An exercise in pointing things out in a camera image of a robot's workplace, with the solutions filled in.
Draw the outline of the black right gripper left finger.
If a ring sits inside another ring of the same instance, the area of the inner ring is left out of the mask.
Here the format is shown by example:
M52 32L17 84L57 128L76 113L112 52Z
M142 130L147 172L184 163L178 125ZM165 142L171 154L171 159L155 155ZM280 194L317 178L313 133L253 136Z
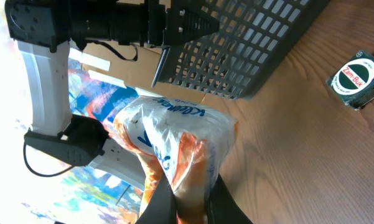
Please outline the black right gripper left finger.
M166 176L162 176L151 201L136 224L177 224L175 198Z

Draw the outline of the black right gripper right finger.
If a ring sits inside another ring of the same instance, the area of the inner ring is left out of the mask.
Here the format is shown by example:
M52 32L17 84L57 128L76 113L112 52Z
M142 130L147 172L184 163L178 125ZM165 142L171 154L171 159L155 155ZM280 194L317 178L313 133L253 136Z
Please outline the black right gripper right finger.
M253 224L234 201L219 175L205 202L208 224Z

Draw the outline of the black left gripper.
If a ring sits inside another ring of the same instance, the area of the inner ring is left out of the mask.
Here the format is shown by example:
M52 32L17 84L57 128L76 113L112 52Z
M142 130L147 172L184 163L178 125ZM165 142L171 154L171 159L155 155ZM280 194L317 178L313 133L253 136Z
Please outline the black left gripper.
M111 16L111 39L120 45L147 44L150 47L176 46L218 32L220 22L202 10L205 1L144 0L115 3ZM162 50L151 87L161 77L170 47Z

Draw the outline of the orange tissue pack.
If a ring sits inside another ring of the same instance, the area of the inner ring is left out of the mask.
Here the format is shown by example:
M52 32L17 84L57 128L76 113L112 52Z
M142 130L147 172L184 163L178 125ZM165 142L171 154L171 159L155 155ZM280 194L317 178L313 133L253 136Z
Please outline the orange tissue pack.
M113 124L122 147L137 155L146 175L140 211L146 210L165 177L178 223L206 223L204 203L235 143L238 121L193 102L140 96Z

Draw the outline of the green Zam-Buk tin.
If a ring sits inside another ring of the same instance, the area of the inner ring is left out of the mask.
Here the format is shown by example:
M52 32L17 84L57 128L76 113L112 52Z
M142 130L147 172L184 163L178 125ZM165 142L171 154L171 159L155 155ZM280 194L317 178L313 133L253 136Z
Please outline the green Zam-Buk tin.
M374 56L358 51L326 84L345 106L362 109L374 100Z

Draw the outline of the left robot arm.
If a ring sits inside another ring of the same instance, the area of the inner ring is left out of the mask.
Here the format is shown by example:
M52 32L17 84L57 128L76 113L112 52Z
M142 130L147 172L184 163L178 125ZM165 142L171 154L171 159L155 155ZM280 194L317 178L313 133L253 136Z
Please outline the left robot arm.
M219 22L193 1L141 4L118 1L6 0L10 36L17 41L27 70L32 127L24 144L69 168L89 166L142 189L145 174L138 158L110 138L97 120L75 115L68 97L70 43L104 47L114 40L165 52L219 30Z

